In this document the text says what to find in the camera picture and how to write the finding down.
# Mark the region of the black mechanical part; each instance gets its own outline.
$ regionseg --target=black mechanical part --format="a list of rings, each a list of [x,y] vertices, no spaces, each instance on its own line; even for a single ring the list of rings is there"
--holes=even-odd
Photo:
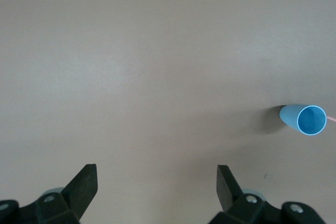
[[[61,193],[43,195],[22,208],[14,200],[0,201],[0,224],[79,224],[97,190],[97,167],[86,165]]]
[[[306,204],[286,202],[280,210],[256,195],[244,194],[226,165],[217,168],[217,194],[223,212],[209,224],[326,224]]]

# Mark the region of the pink stick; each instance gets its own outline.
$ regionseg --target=pink stick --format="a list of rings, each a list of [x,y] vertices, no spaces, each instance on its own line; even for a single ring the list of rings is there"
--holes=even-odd
[[[329,120],[331,120],[331,121],[336,122],[336,118],[332,118],[331,116],[328,116],[328,115],[327,115],[327,118],[328,118]]]

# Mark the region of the white surface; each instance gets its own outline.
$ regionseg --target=white surface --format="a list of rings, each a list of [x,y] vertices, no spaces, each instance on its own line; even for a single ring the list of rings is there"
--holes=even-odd
[[[0,197],[21,206],[96,163],[82,223],[208,223],[216,166],[335,223],[336,0],[0,0]]]

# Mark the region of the screw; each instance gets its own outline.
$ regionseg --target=screw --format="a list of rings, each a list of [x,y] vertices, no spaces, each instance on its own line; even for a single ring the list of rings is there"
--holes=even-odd
[[[53,201],[54,199],[55,199],[54,196],[48,196],[48,197],[45,197],[44,202]]]
[[[257,198],[254,197],[254,196],[252,196],[252,195],[247,196],[247,197],[246,197],[246,200],[247,200],[248,202],[250,202],[250,203],[257,203],[257,202],[258,202],[258,201],[257,201]]]
[[[9,204],[2,204],[2,205],[0,205],[0,211],[5,210],[8,207],[9,207]]]
[[[302,207],[300,207],[300,206],[297,205],[297,204],[292,204],[292,205],[290,205],[290,209],[291,209],[293,212],[298,212],[299,214],[303,213],[303,209],[302,209]]]

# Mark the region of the cup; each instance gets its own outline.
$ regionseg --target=cup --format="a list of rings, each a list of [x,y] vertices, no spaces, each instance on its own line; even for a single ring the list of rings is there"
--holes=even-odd
[[[287,105],[279,115],[288,126],[308,136],[319,134],[327,124],[325,111],[316,105]]]

